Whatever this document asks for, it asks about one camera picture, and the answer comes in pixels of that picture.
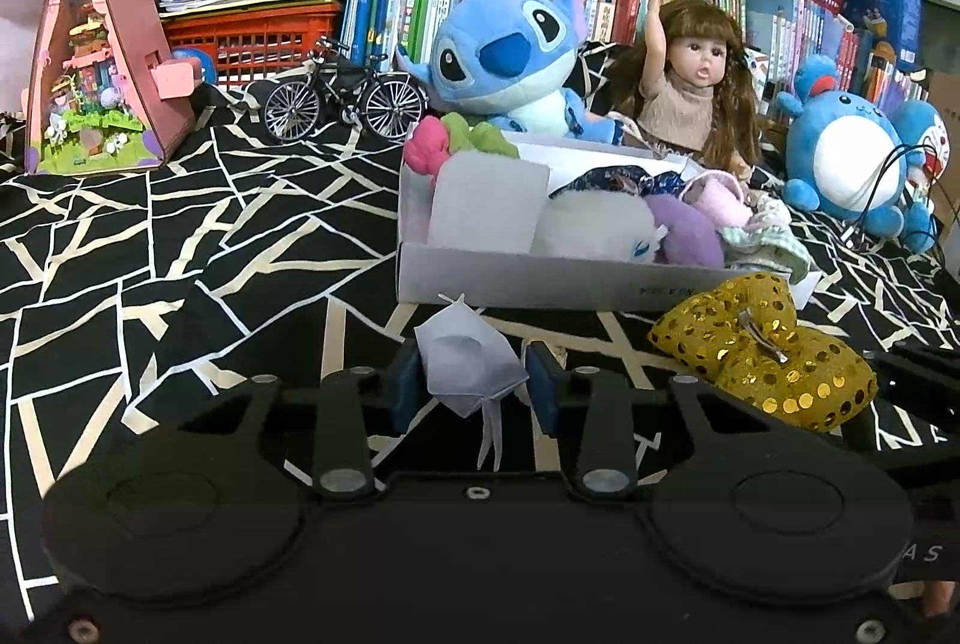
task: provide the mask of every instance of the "blue box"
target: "blue box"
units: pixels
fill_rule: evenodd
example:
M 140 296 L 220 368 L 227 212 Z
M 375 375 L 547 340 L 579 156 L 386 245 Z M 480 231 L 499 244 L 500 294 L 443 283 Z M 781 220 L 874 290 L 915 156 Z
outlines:
M 918 69 L 923 0 L 843 0 L 841 13 L 874 36 L 874 53 L 905 73 Z

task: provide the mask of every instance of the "pink plush flower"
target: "pink plush flower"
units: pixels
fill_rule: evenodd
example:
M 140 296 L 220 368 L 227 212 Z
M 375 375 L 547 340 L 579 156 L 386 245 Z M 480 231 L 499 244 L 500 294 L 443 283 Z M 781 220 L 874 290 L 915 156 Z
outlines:
M 450 159 L 450 133 L 436 116 L 425 116 L 416 125 L 414 134 L 403 144 L 403 161 L 410 170 L 421 176 L 433 176 L 433 185 L 437 184 L 437 174 L 446 160 Z

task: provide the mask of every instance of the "plush toy's foot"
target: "plush toy's foot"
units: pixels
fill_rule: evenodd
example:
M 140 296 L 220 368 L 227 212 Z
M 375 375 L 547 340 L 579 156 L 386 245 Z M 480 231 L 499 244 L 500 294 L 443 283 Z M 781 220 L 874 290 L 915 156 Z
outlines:
M 608 143 L 616 146 L 623 138 L 623 127 L 613 119 L 598 119 L 594 122 L 584 122 L 579 135 L 571 130 L 566 138 L 576 138 L 578 141 L 591 143 Z
M 904 229 L 904 214 L 895 205 L 882 205 L 867 212 L 863 229 L 877 238 L 896 238 Z
M 913 203 L 904 211 L 904 231 L 899 240 L 907 251 L 923 254 L 933 246 L 935 235 L 930 211 L 923 203 Z
M 784 184 L 784 203 L 792 205 L 798 211 L 816 211 L 820 207 L 817 190 L 803 179 L 790 179 Z

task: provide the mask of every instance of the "blue round object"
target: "blue round object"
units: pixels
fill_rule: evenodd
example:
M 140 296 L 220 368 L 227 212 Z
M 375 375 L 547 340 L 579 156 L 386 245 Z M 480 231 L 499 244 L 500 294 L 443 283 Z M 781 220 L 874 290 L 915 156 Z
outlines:
M 203 69 L 203 80 L 210 85 L 217 85 L 217 67 L 213 64 L 210 55 L 200 49 L 194 49 L 191 46 L 185 46 L 173 50 L 174 59 L 200 59 L 200 67 Z

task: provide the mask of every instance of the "doll's face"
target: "doll's face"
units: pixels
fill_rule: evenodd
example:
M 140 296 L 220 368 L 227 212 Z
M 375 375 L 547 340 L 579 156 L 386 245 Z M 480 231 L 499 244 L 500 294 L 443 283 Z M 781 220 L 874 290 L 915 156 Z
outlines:
M 670 44 L 667 60 L 685 82 L 715 86 L 727 72 L 727 44 L 707 38 L 680 38 Z

